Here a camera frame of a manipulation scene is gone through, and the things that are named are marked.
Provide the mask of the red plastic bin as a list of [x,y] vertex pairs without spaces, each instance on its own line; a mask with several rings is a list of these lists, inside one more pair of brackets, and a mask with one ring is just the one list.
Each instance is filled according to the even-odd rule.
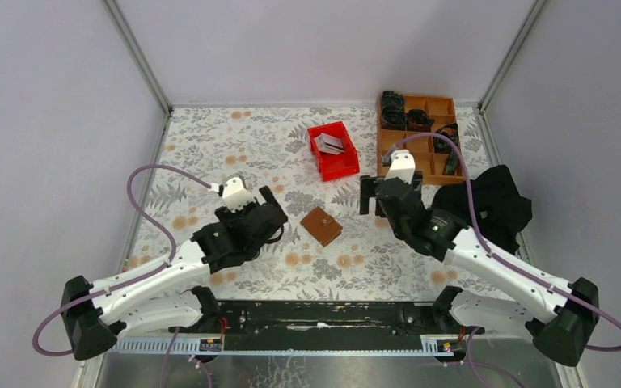
[[342,121],[309,128],[307,133],[322,181],[341,179],[360,171],[357,149]]

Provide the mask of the brown leather card holder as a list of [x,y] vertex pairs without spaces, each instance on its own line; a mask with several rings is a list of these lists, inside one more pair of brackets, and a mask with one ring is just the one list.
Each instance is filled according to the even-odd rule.
[[320,207],[311,210],[302,220],[301,225],[323,247],[337,239],[343,226],[329,213]]

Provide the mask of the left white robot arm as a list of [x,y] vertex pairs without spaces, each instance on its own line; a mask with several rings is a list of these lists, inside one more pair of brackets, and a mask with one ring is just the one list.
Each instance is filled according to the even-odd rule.
[[254,260],[266,244],[277,242],[288,221],[269,187],[264,203],[252,200],[232,212],[217,209],[217,221],[180,244],[175,256],[153,259],[119,275],[65,284],[61,305],[74,359],[88,360],[110,350],[129,334],[167,328],[198,332],[219,327],[221,311],[213,292],[196,286],[174,296],[166,292],[187,281]]

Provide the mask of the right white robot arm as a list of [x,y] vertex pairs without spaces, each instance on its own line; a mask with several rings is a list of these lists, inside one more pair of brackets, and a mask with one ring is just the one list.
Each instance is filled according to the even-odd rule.
[[599,303],[598,287],[581,277],[573,282],[543,272],[487,242],[461,218],[425,208],[418,181],[360,178],[359,213],[388,220],[394,236],[415,252],[453,264],[487,281],[509,296],[504,301],[481,297],[460,288],[446,288],[435,302],[431,320],[436,329],[457,327],[500,329],[530,341],[544,356],[576,366],[587,348],[599,317],[588,305]]

